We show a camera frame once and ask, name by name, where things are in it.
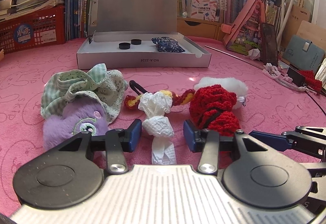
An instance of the wooden shelf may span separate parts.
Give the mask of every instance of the wooden shelf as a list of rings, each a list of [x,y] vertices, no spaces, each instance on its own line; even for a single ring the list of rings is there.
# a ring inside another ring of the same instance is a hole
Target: wooden shelf
[[[184,36],[204,37],[222,41],[224,33],[221,31],[221,23],[177,17],[177,31]]]

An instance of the printed label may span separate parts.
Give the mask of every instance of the printed label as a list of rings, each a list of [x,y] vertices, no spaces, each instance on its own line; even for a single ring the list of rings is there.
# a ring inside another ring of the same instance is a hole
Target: printed label
[[[47,43],[52,41],[57,41],[57,36],[55,34],[55,29],[40,32],[41,42]]]
[[[159,59],[141,59],[141,62],[150,62],[150,61],[159,62]]]
[[[19,25],[14,31],[14,40],[19,44],[29,42],[33,37],[33,28],[29,24]]]

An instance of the white plush toy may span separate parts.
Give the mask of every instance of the white plush toy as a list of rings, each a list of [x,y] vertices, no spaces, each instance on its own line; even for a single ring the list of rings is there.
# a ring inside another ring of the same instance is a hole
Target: white plush toy
[[[212,78],[203,77],[198,84],[194,86],[197,91],[199,88],[220,84],[226,91],[233,92],[237,95],[237,103],[233,106],[233,109],[238,109],[242,105],[245,105],[246,95],[248,87],[244,82],[235,78]]]

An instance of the red knitted object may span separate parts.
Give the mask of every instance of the red knitted object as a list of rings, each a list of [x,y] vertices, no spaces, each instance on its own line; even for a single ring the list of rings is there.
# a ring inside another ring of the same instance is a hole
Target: red knitted object
[[[230,93],[220,85],[198,89],[190,102],[189,112],[199,129],[208,128],[218,131],[221,136],[233,137],[240,129],[232,107],[237,102],[237,95]]]
[[[322,81],[316,80],[313,71],[298,71],[301,75],[305,77],[305,82],[309,85],[312,89],[317,92],[322,90]]]

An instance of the table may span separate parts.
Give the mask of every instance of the table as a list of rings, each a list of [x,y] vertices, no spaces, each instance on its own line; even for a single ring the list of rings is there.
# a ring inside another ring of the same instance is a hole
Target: table
[[[224,49],[221,42],[192,38],[199,45]],[[5,55],[0,62],[0,212],[12,214],[19,202],[12,188],[15,171],[43,152],[40,99],[46,82],[56,72],[77,68],[76,51],[84,40],[69,41],[64,45],[48,46]],[[148,91],[169,89],[178,94],[192,88],[204,76],[235,77],[249,87],[247,106],[234,111],[242,129],[281,133],[298,125],[326,127],[326,117],[305,93],[289,90],[269,79],[261,70],[208,49],[212,54],[209,68],[133,68],[120,69],[126,80],[135,80]],[[125,94],[134,94],[129,88]],[[315,96],[326,109],[324,97]],[[180,112],[167,115],[175,131],[172,139],[178,164],[196,167],[199,153],[193,154],[183,138],[183,121],[189,118],[188,106]],[[135,118],[145,119],[144,112],[122,108],[113,128],[127,128]],[[152,136],[143,132],[134,153],[126,153],[128,165],[151,163]],[[296,151],[286,155],[297,162],[318,160]],[[224,157],[225,165],[229,160]]]

